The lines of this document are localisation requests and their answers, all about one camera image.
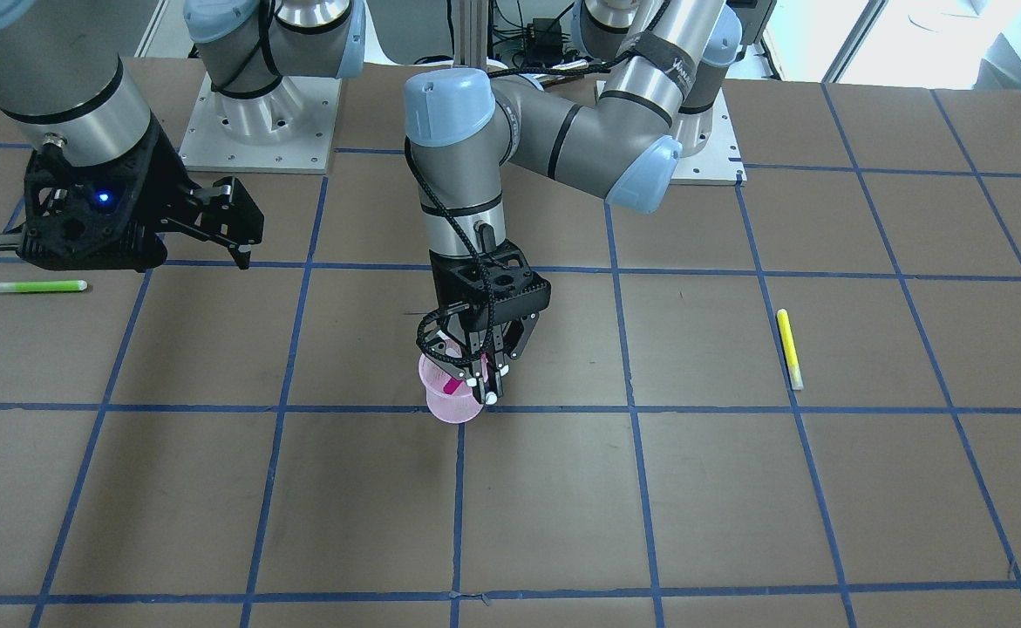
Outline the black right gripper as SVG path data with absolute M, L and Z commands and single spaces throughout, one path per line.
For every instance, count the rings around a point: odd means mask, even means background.
M 240 270 L 262 242 L 264 214 L 235 176 L 198 187 L 152 116 L 134 147 L 99 166 L 77 167 L 47 140 L 25 168 L 25 254 L 163 254 L 163 232 L 228 251 Z

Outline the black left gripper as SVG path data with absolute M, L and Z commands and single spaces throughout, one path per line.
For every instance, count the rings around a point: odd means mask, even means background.
M 439 321 L 447 332 L 437 330 L 437 365 L 452 378 L 465 380 L 472 389 L 480 358 L 487 352 L 487 289 L 471 257 L 447 257 L 430 253 L 439 304 Z M 495 305 L 495 350 L 490 366 L 487 402 L 505 396 L 505 377 L 517 361 L 538 322 L 550 304 L 553 285 L 535 273 L 525 255 L 506 240 L 480 261 L 489 271 Z

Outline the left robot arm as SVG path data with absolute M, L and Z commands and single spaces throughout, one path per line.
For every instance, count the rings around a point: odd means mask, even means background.
M 655 211 L 695 152 L 683 125 L 710 111 L 744 39 L 725 1 L 578 1 L 575 12 L 595 63 L 560 75 L 609 73 L 594 105 L 550 94 L 526 68 L 450 66 L 404 84 L 404 154 L 438 301 L 416 346 L 427 405 L 443 421 L 500 400 L 551 298 L 507 238 L 502 166 Z

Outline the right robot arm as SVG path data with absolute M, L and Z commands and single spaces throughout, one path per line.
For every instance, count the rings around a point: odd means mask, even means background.
M 173 232 L 247 268 L 264 215 L 238 174 L 322 174 L 377 50 L 364 1 L 0 1 L 0 113 L 31 146 L 0 253 L 143 273 Z

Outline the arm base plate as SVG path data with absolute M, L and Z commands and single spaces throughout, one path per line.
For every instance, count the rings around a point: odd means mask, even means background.
M 726 184 L 745 182 L 744 163 L 739 154 L 736 132 L 722 92 L 728 66 L 710 66 L 709 85 L 716 87 L 714 99 L 697 113 L 682 113 L 677 105 L 685 102 L 686 92 L 673 79 L 655 69 L 632 69 L 596 83 L 596 96 L 604 99 L 615 91 L 619 99 L 634 102 L 648 100 L 672 115 L 670 138 L 661 136 L 643 155 L 630 163 L 626 174 L 617 180 L 618 188 L 630 183 L 635 191 L 664 187 L 664 167 L 674 166 L 673 184 Z
M 191 172 L 326 174 L 336 130 L 340 79 L 283 77 L 256 99 L 231 99 L 201 84 L 180 144 Z

